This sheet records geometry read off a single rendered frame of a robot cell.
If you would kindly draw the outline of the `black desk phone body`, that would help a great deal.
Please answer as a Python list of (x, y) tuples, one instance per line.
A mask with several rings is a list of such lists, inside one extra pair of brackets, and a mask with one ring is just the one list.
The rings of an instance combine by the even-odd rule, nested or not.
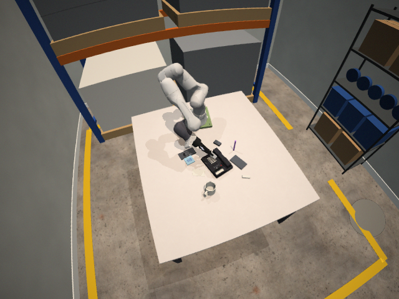
[(212, 156), (208, 154), (202, 157), (201, 160), (206, 165), (206, 167), (212, 172), (215, 178), (218, 178), (222, 176), (224, 173), (227, 173), (229, 170), (233, 169), (233, 165), (227, 168), (218, 157), (214, 159)]

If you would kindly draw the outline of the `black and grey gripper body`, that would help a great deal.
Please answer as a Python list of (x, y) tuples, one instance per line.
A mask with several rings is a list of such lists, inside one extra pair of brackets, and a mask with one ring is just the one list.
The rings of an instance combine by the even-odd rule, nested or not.
[(193, 142), (192, 145), (193, 145), (195, 148), (198, 147), (198, 146), (199, 146), (199, 147), (201, 146), (201, 147), (204, 148), (204, 146), (201, 145), (201, 140), (200, 140), (198, 137), (196, 137), (196, 139), (195, 139), (195, 141)]

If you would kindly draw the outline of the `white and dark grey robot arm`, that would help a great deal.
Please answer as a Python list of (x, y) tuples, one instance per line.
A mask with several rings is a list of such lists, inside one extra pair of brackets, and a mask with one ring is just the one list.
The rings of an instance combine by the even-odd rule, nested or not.
[[(186, 104), (180, 89), (174, 82), (175, 79), (186, 91), (192, 89), (193, 94), (190, 99), (192, 109)], [(206, 105), (204, 104), (208, 94), (208, 86), (196, 82), (179, 63), (171, 64), (163, 69), (158, 74), (158, 81), (161, 83), (161, 88), (166, 98), (181, 111), (185, 118), (178, 121), (174, 126), (175, 130), (173, 130), (185, 140), (185, 148), (187, 149), (191, 147), (196, 139), (196, 134), (193, 131), (198, 131), (201, 126), (205, 125), (208, 119), (207, 115), (205, 115)]]

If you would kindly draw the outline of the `grey mug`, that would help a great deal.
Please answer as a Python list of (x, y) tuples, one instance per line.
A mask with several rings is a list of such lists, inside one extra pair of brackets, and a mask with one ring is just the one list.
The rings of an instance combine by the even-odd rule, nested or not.
[[(207, 191), (207, 190), (208, 191)], [(212, 196), (215, 193), (216, 190), (216, 185), (214, 182), (209, 181), (205, 184), (205, 193), (204, 193), (204, 197), (206, 197), (207, 195)], [(207, 193), (207, 194), (206, 194)], [(205, 196), (206, 195), (206, 196)]]

